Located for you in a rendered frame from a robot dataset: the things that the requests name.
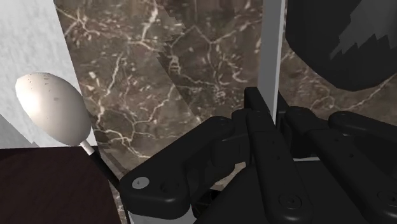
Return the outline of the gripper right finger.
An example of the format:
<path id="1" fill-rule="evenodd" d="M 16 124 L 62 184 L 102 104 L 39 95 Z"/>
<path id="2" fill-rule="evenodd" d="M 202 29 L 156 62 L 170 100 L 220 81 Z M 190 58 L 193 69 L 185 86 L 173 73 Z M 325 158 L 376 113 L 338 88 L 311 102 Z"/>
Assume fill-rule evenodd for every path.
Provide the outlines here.
<path id="1" fill-rule="evenodd" d="M 337 111 L 327 121 L 310 109 L 292 106 L 284 119 L 315 149 L 320 161 L 344 189 L 369 224 L 397 224 L 397 180 L 363 153 L 353 137 L 374 137 L 378 144 L 393 142 L 397 126 L 350 111 Z"/>

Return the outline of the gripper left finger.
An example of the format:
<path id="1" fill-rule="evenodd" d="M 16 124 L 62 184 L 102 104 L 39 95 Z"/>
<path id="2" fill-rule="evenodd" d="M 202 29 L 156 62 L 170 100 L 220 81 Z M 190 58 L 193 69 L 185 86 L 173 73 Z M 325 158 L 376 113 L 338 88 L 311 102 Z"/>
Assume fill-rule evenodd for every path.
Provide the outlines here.
<path id="1" fill-rule="evenodd" d="M 239 162 L 254 173 L 270 224 L 311 224 L 309 196 L 256 87 L 231 118 L 207 119 L 124 175 L 120 195 L 132 214 L 178 220 Z"/>

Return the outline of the black round container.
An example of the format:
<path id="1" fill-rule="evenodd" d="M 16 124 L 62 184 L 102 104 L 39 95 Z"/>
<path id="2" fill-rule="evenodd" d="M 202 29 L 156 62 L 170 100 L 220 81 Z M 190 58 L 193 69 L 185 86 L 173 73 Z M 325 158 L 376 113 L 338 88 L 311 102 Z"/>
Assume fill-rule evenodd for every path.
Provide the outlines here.
<path id="1" fill-rule="evenodd" d="M 285 37 L 333 86 L 372 88 L 397 73 L 397 0 L 288 0 Z"/>

